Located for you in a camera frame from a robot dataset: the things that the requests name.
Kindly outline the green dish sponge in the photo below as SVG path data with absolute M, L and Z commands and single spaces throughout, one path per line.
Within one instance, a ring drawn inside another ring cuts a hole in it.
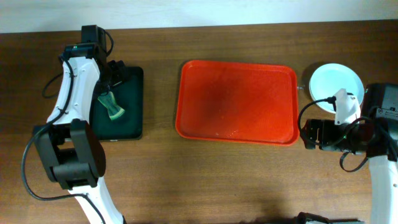
M 111 91 L 105 95 L 100 95 L 98 101 L 107 109 L 111 121 L 120 118 L 125 113 L 125 109 L 117 104 L 116 98 Z

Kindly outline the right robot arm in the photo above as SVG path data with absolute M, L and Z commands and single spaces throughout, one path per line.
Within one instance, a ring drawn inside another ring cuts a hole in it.
M 397 223 L 397 85 L 367 85 L 363 102 L 344 88 L 324 98 L 335 111 L 334 120 L 309 119 L 298 130 L 306 149 L 363 154 L 354 168 L 369 166 L 372 183 L 371 223 Z

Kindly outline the white plate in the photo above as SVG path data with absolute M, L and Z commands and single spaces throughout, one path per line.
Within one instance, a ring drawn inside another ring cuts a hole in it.
M 309 81 L 313 101 L 328 98 L 344 88 L 352 93 L 361 105 L 364 99 L 364 85 L 359 76 L 349 67 L 328 63 L 317 68 Z

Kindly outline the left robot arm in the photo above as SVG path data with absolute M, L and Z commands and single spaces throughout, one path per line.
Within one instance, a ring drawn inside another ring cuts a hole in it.
M 62 85 L 56 105 L 43 126 L 34 129 L 35 145 L 52 182 L 76 198 L 90 223 L 125 223 L 104 181 L 104 149 L 90 127 L 93 100 L 111 95 L 110 87 L 122 81 L 111 68 L 106 48 L 110 34 L 96 25 L 81 28 L 81 41 L 60 55 Z

